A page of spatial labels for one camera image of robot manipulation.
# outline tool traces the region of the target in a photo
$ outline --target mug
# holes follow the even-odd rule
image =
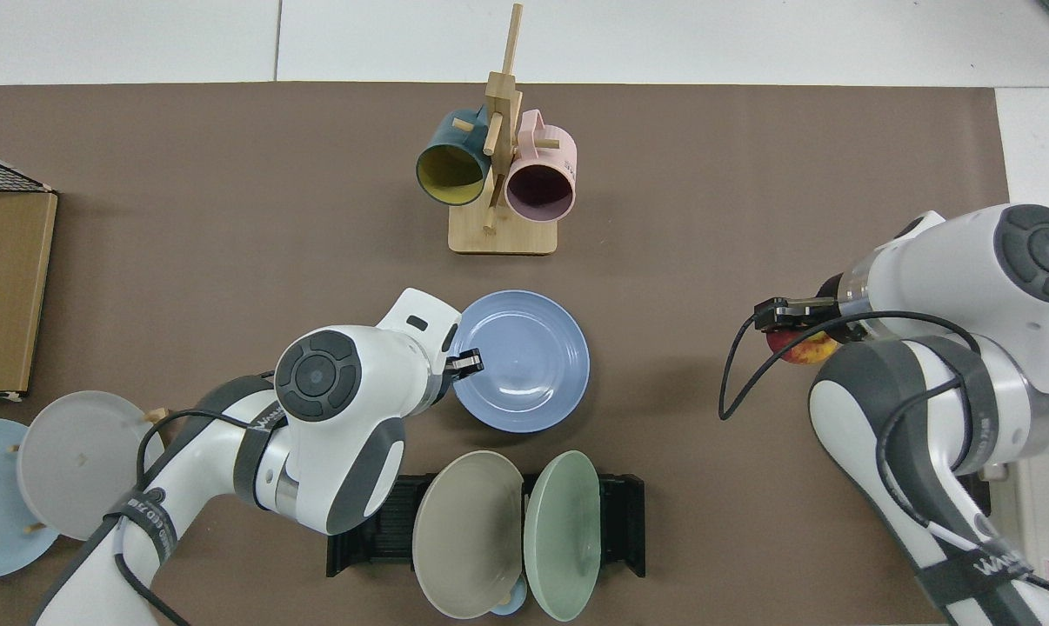
[[[540,111],[521,114],[516,158],[506,175],[509,209],[529,221],[556,221],[575,207],[575,139],[557,126],[545,126]]]
[[[490,157],[481,153],[489,130],[485,106],[449,112],[416,158],[420,188],[448,206],[474,201],[490,171]]]

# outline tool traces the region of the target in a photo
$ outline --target robot arm strap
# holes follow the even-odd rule
[[[1033,571],[1019,551],[996,538],[919,570],[917,579],[935,606],[991,593]]]
[[[164,499],[166,492],[162,488],[157,487],[146,492],[134,489],[123,495],[119,502],[111,506],[111,511],[104,515],[104,519],[120,517],[130,519],[135,526],[150,536],[150,541],[157,551],[159,563],[166,562],[173,555],[178,540],[173,518],[160,504]]]
[[[286,424],[288,417],[285,415],[285,409],[274,402],[258,413],[242,432],[242,442],[238,445],[238,453],[235,455],[234,481],[235,495],[243,502],[265,509],[257,501],[257,491],[254,489],[254,483],[257,482],[257,469],[261,467],[262,456],[265,455],[265,448],[270,445],[273,432]]]

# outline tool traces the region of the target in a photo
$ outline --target wooden base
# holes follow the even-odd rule
[[[473,202],[450,207],[448,246],[458,254],[527,254],[556,252],[559,229],[555,221],[529,221],[513,213],[504,201],[491,209],[493,180],[487,180]]]

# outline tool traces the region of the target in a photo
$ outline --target mug handle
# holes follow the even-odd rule
[[[517,148],[520,155],[527,158],[540,158],[540,150],[536,147],[536,131],[543,128],[543,118],[539,109],[530,109],[521,113],[521,129],[517,132]]]

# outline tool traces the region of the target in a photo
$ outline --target wooden mug tree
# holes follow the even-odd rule
[[[521,4],[513,4],[509,39],[501,71],[491,71],[486,82],[486,112],[490,130],[481,151],[490,157],[490,171],[481,194],[473,202],[450,207],[448,246],[459,254],[552,254],[556,251],[558,228],[555,221],[529,221],[506,203],[506,175],[517,149],[517,118],[521,92],[513,75],[513,56],[517,52]],[[540,147],[558,148],[557,139],[541,139]]]

